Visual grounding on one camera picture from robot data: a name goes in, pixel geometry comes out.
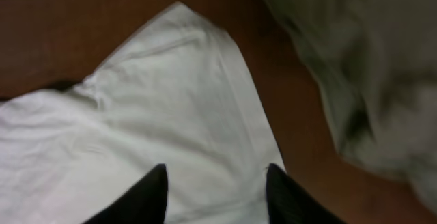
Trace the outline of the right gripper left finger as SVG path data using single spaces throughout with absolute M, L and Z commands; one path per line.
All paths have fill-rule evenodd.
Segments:
M 167 199 L 167 168 L 158 164 L 120 198 L 84 224 L 163 224 Z

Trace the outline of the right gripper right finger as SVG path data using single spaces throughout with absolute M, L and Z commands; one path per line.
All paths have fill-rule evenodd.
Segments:
M 266 174 L 269 224 L 345 224 L 276 164 Z

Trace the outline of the white t-shirt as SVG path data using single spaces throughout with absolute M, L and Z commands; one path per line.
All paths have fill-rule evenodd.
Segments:
M 236 43 L 175 3 L 73 88 L 1 104 L 1 222 L 81 223 L 163 163 L 167 223 L 267 223 L 281 162 Z

